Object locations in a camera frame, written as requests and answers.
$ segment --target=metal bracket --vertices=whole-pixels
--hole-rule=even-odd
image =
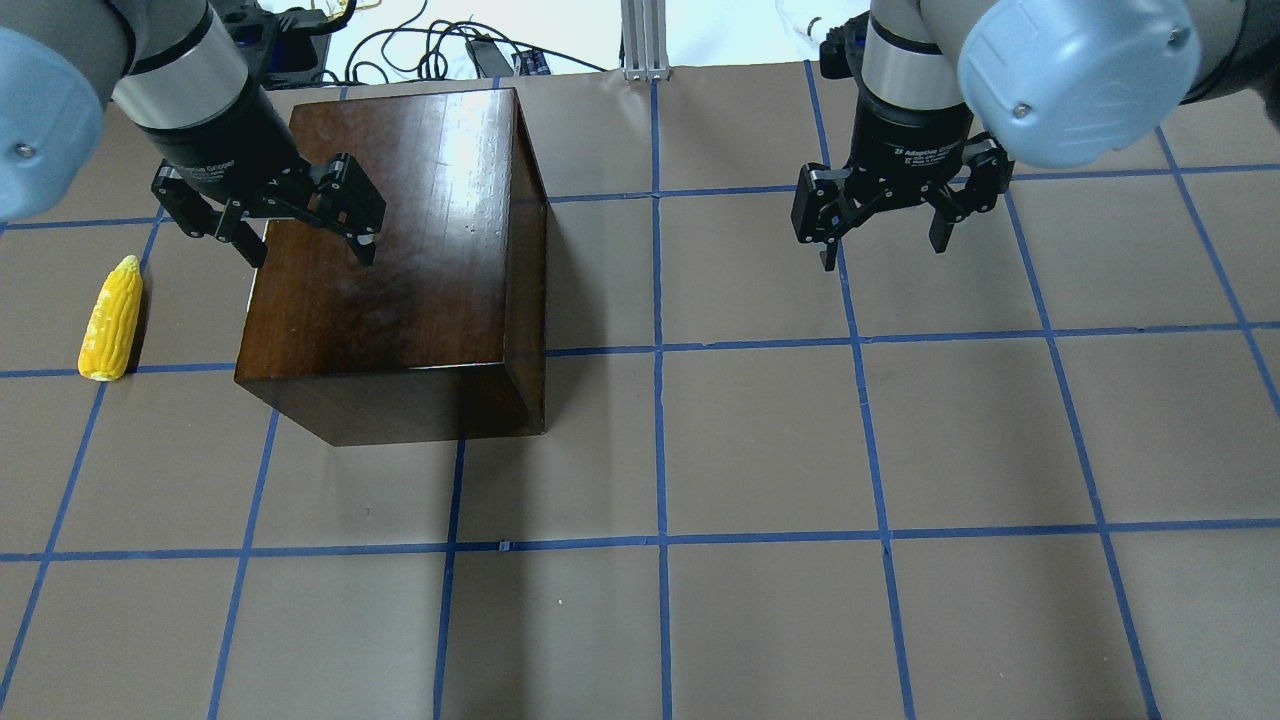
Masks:
[[[622,0],[622,74],[649,82],[671,77],[667,0]]]

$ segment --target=dark brown box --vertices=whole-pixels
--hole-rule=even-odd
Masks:
[[[332,445],[544,430],[547,195],[513,90],[300,105],[387,200],[374,265],[273,222],[236,382]]]

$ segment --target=white floor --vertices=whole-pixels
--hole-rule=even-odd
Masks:
[[[319,0],[337,6],[337,0]],[[298,0],[261,0],[269,10],[284,10]],[[740,0],[736,3],[672,0],[667,4],[668,59],[672,65],[750,65],[817,58],[817,44],[805,37],[814,18],[813,36],[822,38],[827,28],[842,24],[867,10],[869,0]],[[383,0],[378,6],[356,13],[351,24],[332,40],[328,67],[343,76],[352,49],[369,33],[392,28],[417,12],[417,0]],[[618,65],[621,3],[617,0],[430,0],[428,12],[411,27],[425,28],[434,19],[472,19],[493,26],[512,40],[539,45],[594,63],[603,68]],[[421,36],[398,36],[388,56],[401,67],[411,67],[422,55]],[[392,79],[411,76],[396,73],[379,56],[381,40],[365,45],[357,60],[378,61]],[[451,78],[474,78],[461,40],[445,44]],[[549,58],[554,74],[585,72],[567,60]],[[376,72],[364,70],[361,81],[381,82]]]

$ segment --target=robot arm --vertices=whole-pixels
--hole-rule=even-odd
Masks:
[[[832,270],[850,229],[928,204],[942,252],[995,208],[1015,159],[1084,165],[1179,102],[1256,83],[1280,115],[1277,56],[1277,0],[873,0],[822,44],[822,74],[859,85],[852,149],[841,169],[801,168],[796,237]],[[987,132],[968,138],[974,114]]]
[[[312,167],[298,154],[206,0],[0,0],[0,218],[61,199],[111,97],[164,155],[152,191],[187,234],[260,266],[244,218],[297,218],[372,263],[381,195],[349,155]]]

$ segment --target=wooden box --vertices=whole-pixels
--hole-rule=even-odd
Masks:
[[[513,90],[300,105],[387,200],[374,265],[273,220],[236,382],[332,445],[544,430],[547,196]]]

